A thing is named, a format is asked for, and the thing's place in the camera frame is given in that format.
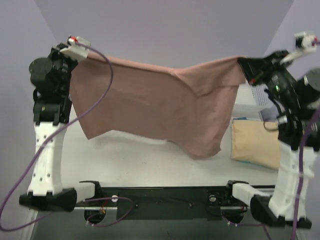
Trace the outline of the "pink graphic t shirt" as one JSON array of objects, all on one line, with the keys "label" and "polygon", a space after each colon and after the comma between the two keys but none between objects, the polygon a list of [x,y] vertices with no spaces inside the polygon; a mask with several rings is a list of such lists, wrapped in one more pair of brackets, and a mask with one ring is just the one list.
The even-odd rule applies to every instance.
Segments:
[{"label": "pink graphic t shirt", "polygon": [[169,68],[91,54],[72,71],[70,95],[88,139],[110,131],[177,144],[193,159],[216,155],[246,78],[237,57]]}]

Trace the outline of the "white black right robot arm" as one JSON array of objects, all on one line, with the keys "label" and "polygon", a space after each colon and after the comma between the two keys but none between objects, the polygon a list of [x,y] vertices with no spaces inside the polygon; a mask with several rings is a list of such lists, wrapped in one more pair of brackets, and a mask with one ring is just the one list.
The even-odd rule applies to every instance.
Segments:
[{"label": "white black right robot arm", "polygon": [[243,202],[255,220],[269,227],[312,226],[305,199],[320,150],[320,70],[313,68],[300,79],[288,72],[288,66],[306,54],[305,50],[279,50],[264,58],[238,59],[247,82],[265,85],[268,98],[277,107],[281,159],[271,195],[247,182],[229,181],[223,199],[229,205]]}]

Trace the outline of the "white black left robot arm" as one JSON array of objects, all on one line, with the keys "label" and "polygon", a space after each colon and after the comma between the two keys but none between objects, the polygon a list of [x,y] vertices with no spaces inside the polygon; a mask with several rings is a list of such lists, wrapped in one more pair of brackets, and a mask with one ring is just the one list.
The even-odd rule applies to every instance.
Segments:
[{"label": "white black left robot arm", "polygon": [[35,163],[32,178],[19,204],[37,211],[71,212],[77,203],[86,200],[98,206],[103,193],[95,183],[82,181],[64,188],[61,181],[62,150],[70,122],[72,71],[85,60],[89,46],[72,40],[53,46],[47,57],[29,65],[33,91],[33,123],[35,131]]}]

